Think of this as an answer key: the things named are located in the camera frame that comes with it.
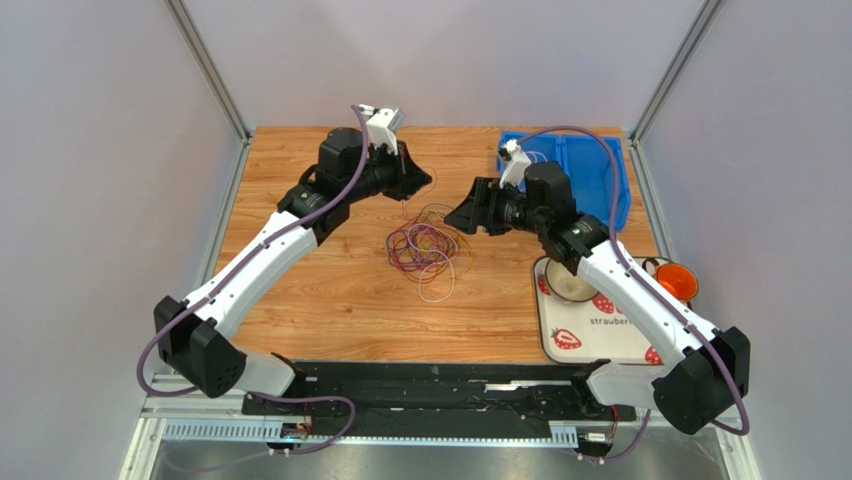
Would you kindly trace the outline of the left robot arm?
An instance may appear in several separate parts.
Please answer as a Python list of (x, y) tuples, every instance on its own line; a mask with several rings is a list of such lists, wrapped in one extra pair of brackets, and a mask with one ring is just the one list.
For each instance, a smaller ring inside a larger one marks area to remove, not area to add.
[(299, 376), (296, 366), (279, 354), (236, 347), (231, 339), (242, 321), (284, 273), (348, 220), (352, 204), (376, 195), (407, 201), (431, 181), (402, 141), (390, 146), (366, 141), (358, 129), (330, 131), (316, 163), (228, 265), (184, 299), (157, 303), (152, 349), (189, 382), (190, 392), (283, 395)]

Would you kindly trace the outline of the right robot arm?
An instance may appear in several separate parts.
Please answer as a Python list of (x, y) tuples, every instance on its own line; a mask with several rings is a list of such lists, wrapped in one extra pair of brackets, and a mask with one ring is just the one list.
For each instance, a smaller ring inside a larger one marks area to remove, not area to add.
[(478, 177), (467, 197), (445, 217), (465, 234), (491, 236), (510, 230), (536, 235), (546, 256), (605, 295), (650, 342), (659, 365), (597, 360), (573, 380), (585, 400), (658, 411), (671, 426), (692, 435), (735, 408), (745, 435), (750, 420), (748, 337), (717, 328), (662, 287), (598, 218), (581, 212), (567, 173), (556, 162), (524, 171), (519, 191), (497, 178)]

